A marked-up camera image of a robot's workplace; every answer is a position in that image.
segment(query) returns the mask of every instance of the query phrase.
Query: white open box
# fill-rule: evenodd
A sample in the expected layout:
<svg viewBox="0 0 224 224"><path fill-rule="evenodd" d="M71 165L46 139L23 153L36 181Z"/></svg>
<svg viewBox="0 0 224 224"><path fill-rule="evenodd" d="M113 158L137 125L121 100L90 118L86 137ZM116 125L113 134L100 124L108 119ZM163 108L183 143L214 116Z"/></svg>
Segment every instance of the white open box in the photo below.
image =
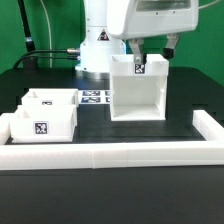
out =
<svg viewBox="0 0 224 224"><path fill-rule="evenodd" d="M29 89L22 97L23 105L71 105L79 106L78 89Z"/></svg>
<svg viewBox="0 0 224 224"><path fill-rule="evenodd" d="M168 69L158 54L147 55L145 67L133 55L111 56L111 120L165 120Z"/></svg>
<svg viewBox="0 0 224 224"><path fill-rule="evenodd" d="M10 118L13 143L71 142L75 126L76 105L18 106Z"/></svg>

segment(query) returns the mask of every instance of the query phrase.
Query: green wall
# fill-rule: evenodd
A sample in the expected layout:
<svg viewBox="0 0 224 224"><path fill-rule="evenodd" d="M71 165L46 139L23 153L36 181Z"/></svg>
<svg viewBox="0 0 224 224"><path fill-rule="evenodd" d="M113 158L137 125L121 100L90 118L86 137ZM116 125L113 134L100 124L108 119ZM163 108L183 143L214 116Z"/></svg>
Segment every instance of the green wall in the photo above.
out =
<svg viewBox="0 0 224 224"><path fill-rule="evenodd" d="M39 0L24 0L32 37L37 49L48 49L48 30ZM211 2L200 0L201 4ZM53 48L79 47L85 36L83 0L45 0L52 26ZM26 52L17 0L0 3L0 74L12 68ZM160 53L166 38L145 40L145 51ZM194 67L224 85L224 1L200 11L199 25L194 32L182 34L171 66ZM75 62L55 61L54 67L72 67ZM49 61L41 61L49 66Z"/></svg>

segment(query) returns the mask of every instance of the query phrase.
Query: black cable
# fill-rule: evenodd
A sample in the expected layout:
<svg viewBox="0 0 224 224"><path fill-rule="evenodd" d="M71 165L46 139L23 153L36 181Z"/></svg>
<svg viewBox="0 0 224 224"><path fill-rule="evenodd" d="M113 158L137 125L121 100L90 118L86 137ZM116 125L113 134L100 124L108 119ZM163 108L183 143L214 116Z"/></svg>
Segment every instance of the black cable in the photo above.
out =
<svg viewBox="0 0 224 224"><path fill-rule="evenodd" d="M23 27L24 27L24 33L26 37L26 49L28 52L34 51L35 50L35 44L33 42L33 39L31 37L31 32L29 28L29 23L27 19L27 14L26 14L26 8L24 5L23 0L18 0L19 8L20 8L20 14L22 17L22 22L23 22Z"/></svg>
<svg viewBox="0 0 224 224"><path fill-rule="evenodd" d="M45 59L65 59L65 60L78 60L78 56L75 57L49 57L49 56L24 56L21 57L19 60L16 61L16 63L13 66L13 69L17 69L19 64L24 60L28 58L45 58Z"/></svg>
<svg viewBox="0 0 224 224"><path fill-rule="evenodd" d="M35 50L35 51L30 51L24 54L21 58L33 55L33 54L42 54L42 53L67 53L67 50Z"/></svg>

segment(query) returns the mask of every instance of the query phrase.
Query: black tabletop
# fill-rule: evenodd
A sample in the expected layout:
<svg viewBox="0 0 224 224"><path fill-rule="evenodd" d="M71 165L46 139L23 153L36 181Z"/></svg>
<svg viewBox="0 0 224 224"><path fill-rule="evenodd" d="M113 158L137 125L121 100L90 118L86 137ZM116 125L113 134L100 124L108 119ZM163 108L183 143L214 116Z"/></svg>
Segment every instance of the black tabletop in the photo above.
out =
<svg viewBox="0 0 224 224"><path fill-rule="evenodd" d="M29 88L108 90L109 82L68 69L9 70L0 76L1 113L14 112ZM80 105L73 144L203 140L193 110L223 125L223 98L200 71L172 68L166 121L111 122L109 105ZM1 171L0 223L223 223L223 189L223 166Z"/></svg>

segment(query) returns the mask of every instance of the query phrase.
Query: cable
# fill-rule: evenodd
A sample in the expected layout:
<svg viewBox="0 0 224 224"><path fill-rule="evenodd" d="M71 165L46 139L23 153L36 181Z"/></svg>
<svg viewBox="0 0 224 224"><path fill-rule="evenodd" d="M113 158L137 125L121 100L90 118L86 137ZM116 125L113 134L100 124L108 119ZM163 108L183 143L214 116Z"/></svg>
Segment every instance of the cable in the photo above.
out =
<svg viewBox="0 0 224 224"><path fill-rule="evenodd" d="M27 19L26 8L23 0L18 0L20 14L23 22L24 34L26 38L26 49L28 52L35 50L35 44L31 37L29 22Z"/></svg>
<svg viewBox="0 0 224 224"><path fill-rule="evenodd" d="M211 7L211 6L213 6L213 5L218 4L218 3L221 2L221 1L222 1L222 0L215 0L215 1L211 2L211 3L208 3L208 4L206 4L206 5L202 5L202 6L200 6L199 9L205 9L205 8Z"/></svg>
<svg viewBox="0 0 224 224"><path fill-rule="evenodd" d="M50 24L50 19L49 19L49 16L48 16L48 12L47 12L47 8L44 4L44 1L43 0L40 0L41 2L41 5L44 9L44 13L45 13L45 16L46 16L46 20L47 20L47 26L48 26L48 33L49 33L49 46L50 46L50 50L52 50L52 35L51 35L51 24ZM50 68L53 67L53 61L52 61L52 53L50 53Z"/></svg>
<svg viewBox="0 0 224 224"><path fill-rule="evenodd" d="M26 57L26 56L29 56L29 55L43 54L43 53L62 53L62 54L65 54L65 53L67 53L67 50L36 50L36 51L30 51L30 52L27 52L26 54L24 54L20 58L23 58L23 57Z"/></svg>
<svg viewBox="0 0 224 224"><path fill-rule="evenodd" d="M44 58L44 59L65 59L65 60L80 60L79 56L75 56L75 57L49 57L49 56L24 56L21 57L19 60L16 61L16 63L13 66L13 69L17 69L19 64L27 58Z"/></svg>

